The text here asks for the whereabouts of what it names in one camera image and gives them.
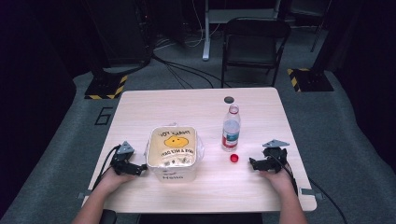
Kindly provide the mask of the white desk frame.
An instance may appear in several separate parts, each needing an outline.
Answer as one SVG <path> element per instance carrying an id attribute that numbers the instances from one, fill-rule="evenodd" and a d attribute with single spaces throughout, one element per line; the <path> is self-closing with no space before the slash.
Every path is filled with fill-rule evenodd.
<path id="1" fill-rule="evenodd" d="M 202 60 L 207 62 L 210 55 L 210 25 L 223 24 L 237 17 L 264 17 L 277 18 L 281 0 L 275 0 L 275 5 L 270 8 L 238 8 L 238 9 L 211 9 L 210 0 L 205 0 L 205 40 Z"/>

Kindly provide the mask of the printed plastic bag liner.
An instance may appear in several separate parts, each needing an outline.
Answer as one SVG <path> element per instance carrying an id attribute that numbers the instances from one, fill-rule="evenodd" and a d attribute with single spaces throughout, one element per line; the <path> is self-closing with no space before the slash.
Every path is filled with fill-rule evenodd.
<path id="1" fill-rule="evenodd" d="M 167 125 L 153 129 L 146 149 L 147 164 L 151 168 L 192 167 L 204 154 L 198 132 L 191 126 Z"/>

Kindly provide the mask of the dark equipment cabinet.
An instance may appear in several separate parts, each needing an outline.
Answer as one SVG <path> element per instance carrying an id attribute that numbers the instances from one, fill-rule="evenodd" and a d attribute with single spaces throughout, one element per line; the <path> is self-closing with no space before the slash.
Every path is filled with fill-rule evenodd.
<path id="1" fill-rule="evenodd" d="M 111 66 L 147 63 L 152 22 L 148 0 L 85 0 Z"/>

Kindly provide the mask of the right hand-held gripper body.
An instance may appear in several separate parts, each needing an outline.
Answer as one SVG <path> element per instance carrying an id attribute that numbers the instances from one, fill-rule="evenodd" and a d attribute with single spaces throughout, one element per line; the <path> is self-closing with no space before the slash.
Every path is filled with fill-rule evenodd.
<path id="1" fill-rule="evenodd" d="M 289 143 L 273 139 L 262 146 L 264 147 L 263 155 L 266 157 L 268 170 L 274 170 L 278 173 L 287 162 L 286 146 Z"/>

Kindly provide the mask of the black folding chair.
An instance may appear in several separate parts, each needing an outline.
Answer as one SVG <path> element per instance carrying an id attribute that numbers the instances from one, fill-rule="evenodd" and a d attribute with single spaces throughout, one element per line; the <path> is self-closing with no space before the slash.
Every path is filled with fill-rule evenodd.
<path id="1" fill-rule="evenodd" d="M 290 33 L 290 25 L 282 20 L 257 17 L 229 20 L 223 30 L 220 86 L 226 85 L 225 73 L 232 66 L 263 68 L 266 74 L 273 70 L 274 87 Z"/>

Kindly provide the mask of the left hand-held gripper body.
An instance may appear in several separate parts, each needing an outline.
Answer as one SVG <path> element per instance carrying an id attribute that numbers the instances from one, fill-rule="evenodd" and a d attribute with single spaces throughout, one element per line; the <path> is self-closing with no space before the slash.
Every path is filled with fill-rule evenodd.
<path id="1" fill-rule="evenodd" d="M 110 165 L 118 175 L 134 175 L 134 172 L 139 170 L 138 165 L 129 162 L 133 154 L 134 149 L 127 141 L 118 146 L 110 162 Z"/>

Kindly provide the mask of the person's right hand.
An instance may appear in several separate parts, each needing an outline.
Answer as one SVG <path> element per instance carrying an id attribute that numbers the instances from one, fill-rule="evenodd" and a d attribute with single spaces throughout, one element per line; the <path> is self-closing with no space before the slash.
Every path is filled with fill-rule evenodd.
<path id="1" fill-rule="evenodd" d="M 294 187 L 291 183 L 290 176 L 284 171 L 278 173 L 260 171 L 260 175 L 270 181 L 273 188 L 280 196 L 294 193 Z"/>

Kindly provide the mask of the striped black stand base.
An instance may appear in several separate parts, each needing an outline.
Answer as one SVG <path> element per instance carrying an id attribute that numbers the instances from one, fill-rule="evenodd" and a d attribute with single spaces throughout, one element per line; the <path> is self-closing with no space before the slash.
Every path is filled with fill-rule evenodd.
<path id="1" fill-rule="evenodd" d="M 288 69 L 291 85 L 297 92 L 333 91 L 332 84 L 323 73 L 314 73 L 307 68 Z"/>
<path id="2" fill-rule="evenodd" d="M 120 96 L 126 80 L 126 75 L 112 74 L 106 71 L 93 72 L 92 81 L 85 91 L 85 98 L 93 100 L 116 99 Z"/>

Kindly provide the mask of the white plastic bin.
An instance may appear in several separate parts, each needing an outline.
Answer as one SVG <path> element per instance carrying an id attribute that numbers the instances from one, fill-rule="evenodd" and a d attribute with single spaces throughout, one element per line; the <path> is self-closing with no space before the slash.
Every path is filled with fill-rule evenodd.
<path id="1" fill-rule="evenodd" d="M 200 163 L 201 161 L 192 167 L 151 168 L 148 166 L 148 169 L 163 183 L 185 183 L 195 179 L 196 170 Z"/>

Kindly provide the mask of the person's left hand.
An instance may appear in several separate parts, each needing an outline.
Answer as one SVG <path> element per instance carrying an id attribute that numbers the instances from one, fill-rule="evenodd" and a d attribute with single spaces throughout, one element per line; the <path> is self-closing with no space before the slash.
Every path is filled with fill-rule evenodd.
<path id="1" fill-rule="evenodd" d="M 102 176 L 102 179 L 98 187 L 100 189 L 105 190 L 106 192 L 112 192 L 123 183 L 129 182 L 133 179 L 134 179 L 133 175 L 127 175 L 127 174 L 118 175 L 113 168 L 109 168 Z"/>

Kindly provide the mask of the clear plastic bottle red label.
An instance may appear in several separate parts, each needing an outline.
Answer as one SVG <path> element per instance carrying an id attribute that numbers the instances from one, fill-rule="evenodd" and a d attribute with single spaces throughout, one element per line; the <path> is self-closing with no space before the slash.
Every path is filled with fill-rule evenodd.
<path id="1" fill-rule="evenodd" d="M 222 147 L 226 151 L 234 151 L 238 145 L 241 128 L 241 119 L 238 105 L 230 105 L 223 121 Z"/>

